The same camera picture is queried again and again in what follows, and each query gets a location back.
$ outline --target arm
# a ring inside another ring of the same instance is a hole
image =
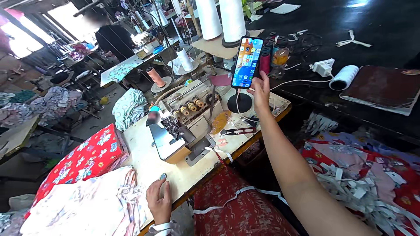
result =
[[[252,79],[249,93],[254,95],[255,110],[260,119],[262,136],[268,158],[281,190],[296,217],[312,236],[375,235],[372,229],[358,220],[333,199],[318,183],[309,165],[284,136],[270,112],[270,82],[264,72],[263,80]]]

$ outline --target floral fabric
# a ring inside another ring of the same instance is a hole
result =
[[[128,152],[114,124],[101,129],[65,156],[48,174],[35,196],[35,206],[56,184],[73,184],[116,169]]]

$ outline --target window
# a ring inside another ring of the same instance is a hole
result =
[[[22,16],[19,20],[26,28],[28,28],[32,33],[43,39],[47,43],[52,43],[54,39],[45,33],[42,29],[36,26],[32,21],[30,21],[25,16]],[[9,45],[12,51],[19,58],[26,57],[42,48],[42,44],[36,41],[34,38],[29,36],[23,30],[8,22],[0,27],[6,34],[12,36],[14,39],[10,39]]]
[[[92,29],[86,24],[82,19],[82,15],[73,17],[76,12],[78,12],[78,10],[73,3],[67,3],[50,10],[48,14],[72,33],[78,40],[90,42],[92,44],[96,43],[95,32],[98,31],[98,29]]]

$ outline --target bottle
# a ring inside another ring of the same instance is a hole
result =
[[[282,66],[289,58],[290,50],[287,48],[287,42],[278,43],[278,50],[273,55],[273,66]]]

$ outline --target phone screen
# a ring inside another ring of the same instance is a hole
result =
[[[251,86],[255,67],[257,67],[258,58],[263,47],[262,45],[262,39],[242,38],[232,86],[246,88]]]

